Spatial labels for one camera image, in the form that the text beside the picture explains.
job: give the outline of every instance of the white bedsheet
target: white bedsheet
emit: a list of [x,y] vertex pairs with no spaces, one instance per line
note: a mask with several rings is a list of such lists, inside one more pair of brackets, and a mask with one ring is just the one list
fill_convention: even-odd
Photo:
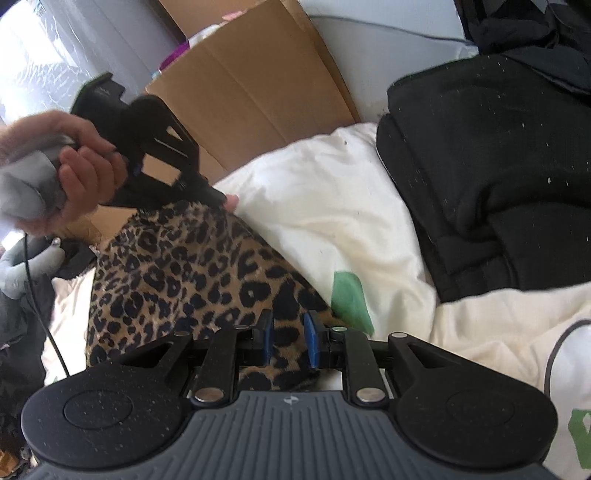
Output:
[[[546,389],[560,419],[546,465],[561,478],[586,479],[591,283],[545,292],[499,290],[436,308],[410,214],[376,154],[375,128],[360,124],[297,142],[250,162],[216,187],[239,195],[237,214],[329,304],[351,315],[363,316],[365,308],[373,338],[406,331]],[[56,298],[51,329],[73,372],[84,368],[92,275],[69,284],[65,293],[71,291],[72,299]],[[56,280],[56,290],[66,286]],[[343,302],[348,294],[357,301]],[[62,378],[48,345],[43,360],[48,382]]]
[[413,222],[376,153],[375,132],[375,124],[359,124],[295,142],[216,188],[239,196],[236,214],[329,305],[333,280],[356,275],[373,338],[401,330],[428,339],[435,291],[424,281]]

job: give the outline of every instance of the metal rivet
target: metal rivet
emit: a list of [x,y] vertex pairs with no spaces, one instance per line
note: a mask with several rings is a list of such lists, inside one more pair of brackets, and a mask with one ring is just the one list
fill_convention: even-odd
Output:
[[200,388],[195,392],[195,400],[203,403],[213,403],[223,398],[223,390],[217,387]]
[[374,387],[360,388],[356,395],[363,403],[377,403],[386,398],[383,390]]

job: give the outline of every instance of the grey rubber pad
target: grey rubber pad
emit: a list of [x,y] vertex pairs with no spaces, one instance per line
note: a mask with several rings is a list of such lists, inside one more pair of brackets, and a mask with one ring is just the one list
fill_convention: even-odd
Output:
[[550,480],[540,465],[470,473],[409,447],[385,413],[349,405],[341,392],[242,392],[231,406],[200,410],[168,449],[114,471],[44,464],[28,480]]

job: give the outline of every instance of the leopard print blanket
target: leopard print blanket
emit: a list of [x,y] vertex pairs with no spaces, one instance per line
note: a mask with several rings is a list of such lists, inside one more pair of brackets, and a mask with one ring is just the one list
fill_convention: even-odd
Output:
[[138,213],[98,261],[90,304],[89,366],[171,332],[207,339],[221,328],[275,319],[275,354],[247,367],[239,388],[289,390],[309,377],[303,316],[342,325],[306,279],[243,220],[181,202]]

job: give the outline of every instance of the hand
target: hand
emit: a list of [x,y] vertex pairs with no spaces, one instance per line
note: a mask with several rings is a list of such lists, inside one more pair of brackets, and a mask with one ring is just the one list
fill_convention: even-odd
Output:
[[34,137],[51,133],[67,135],[81,148],[66,147],[60,153],[58,176],[67,198],[62,210],[47,219],[17,222],[18,228],[36,236],[52,233],[108,202],[127,179],[127,168],[115,146],[88,120],[60,111],[28,116],[6,127],[0,132],[0,157],[6,158]]

